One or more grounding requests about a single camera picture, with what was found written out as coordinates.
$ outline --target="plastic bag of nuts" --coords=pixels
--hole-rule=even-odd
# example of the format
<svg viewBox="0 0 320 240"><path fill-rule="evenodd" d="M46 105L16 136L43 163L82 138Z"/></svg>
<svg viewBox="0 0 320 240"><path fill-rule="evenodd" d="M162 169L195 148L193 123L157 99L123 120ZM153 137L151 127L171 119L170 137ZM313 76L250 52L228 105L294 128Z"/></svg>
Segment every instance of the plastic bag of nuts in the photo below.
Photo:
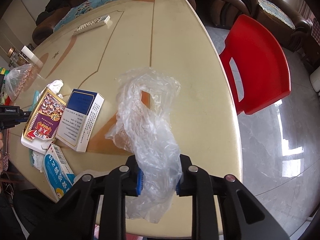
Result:
<svg viewBox="0 0 320 240"><path fill-rule="evenodd" d="M5 89L11 101L16 100L27 81L36 74L35 67L27 64L14 68L5 76Z"/></svg>

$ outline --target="red plastic chair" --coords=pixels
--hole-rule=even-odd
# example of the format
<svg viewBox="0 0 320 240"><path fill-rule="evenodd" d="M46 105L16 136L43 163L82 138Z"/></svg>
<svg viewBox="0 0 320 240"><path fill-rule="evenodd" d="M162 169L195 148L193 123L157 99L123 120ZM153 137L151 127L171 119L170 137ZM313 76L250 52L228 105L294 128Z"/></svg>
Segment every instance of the red plastic chair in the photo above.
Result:
<svg viewBox="0 0 320 240"><path fill-rule="evenodd" d="M253 114L290 94L290 73L276 38L256 20L240 15L220 54L236 112ZM234 59L242 80L244 98L239 102L230 67Z"/></svg>

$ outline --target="gray tile floor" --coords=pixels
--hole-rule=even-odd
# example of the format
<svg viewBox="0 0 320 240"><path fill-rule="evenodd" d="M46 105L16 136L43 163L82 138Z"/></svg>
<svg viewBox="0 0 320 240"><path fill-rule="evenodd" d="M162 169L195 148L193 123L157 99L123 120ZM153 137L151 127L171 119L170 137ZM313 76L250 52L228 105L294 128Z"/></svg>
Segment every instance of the gray tile floor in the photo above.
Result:
<svg viewBox="0 0 320 240"><path fill-rule="evenodd" d="M227 30L205 27L218 53ZM320 102L298 53L284 49L291 93L265 109L238 116L244 185L291 236L320 202ZM239 72L232 70L238 94Z"/></svg>

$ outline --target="barcode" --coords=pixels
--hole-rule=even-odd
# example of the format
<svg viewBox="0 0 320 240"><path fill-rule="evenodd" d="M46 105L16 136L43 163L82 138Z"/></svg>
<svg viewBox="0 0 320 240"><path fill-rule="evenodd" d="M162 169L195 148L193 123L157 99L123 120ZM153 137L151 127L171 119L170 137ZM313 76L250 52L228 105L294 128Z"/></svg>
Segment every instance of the barcode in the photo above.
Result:
<svg viewBox="0 0 320 240"><path fill-rule="evenodd" d="M52 146L53 146L53 148L54 148L55 151L56 151L56 154L57 154L57 157L58 157L59 161L60 161L62 164L65 164L64 159L62 158L58 147L55 146L55 145L52 145Z"/></svg>

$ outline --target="metal screw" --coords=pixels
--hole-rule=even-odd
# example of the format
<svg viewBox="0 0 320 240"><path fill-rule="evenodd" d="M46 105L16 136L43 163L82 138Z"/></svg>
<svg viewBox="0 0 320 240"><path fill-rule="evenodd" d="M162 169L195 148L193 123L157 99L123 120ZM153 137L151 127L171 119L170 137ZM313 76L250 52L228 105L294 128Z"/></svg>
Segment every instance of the metal screw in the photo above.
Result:
<svg viewBox="0 0 320 240"><path fill-rule="evenodd" d="M195 165L191 165L191 166L189 166L188 170L191 171L191 172L197 172L198 171L198 167L195 166Z"/></svg>
<svg viewBox="0 0 320 240"><path fill-rule="evenodd" d="M90 174L85 174L82 176L82 180L85 182L88 182L91 180L91 175Z"/></svg>
<svg viewBox="0 0 320 240"><path fill-rule="evenodd" d="M126 166L126 165L122 165L120 168L119 168L119 171L121 172L127 172L129 170L129 167Z"/></svg>
<svg viewBox="0 0 320 240"><path fill-rule="evenodd" d="M226 176L226 180L229 181L229 182L235 182L236 181L236 177L233 176L232 174L228 174Z"/></svg>

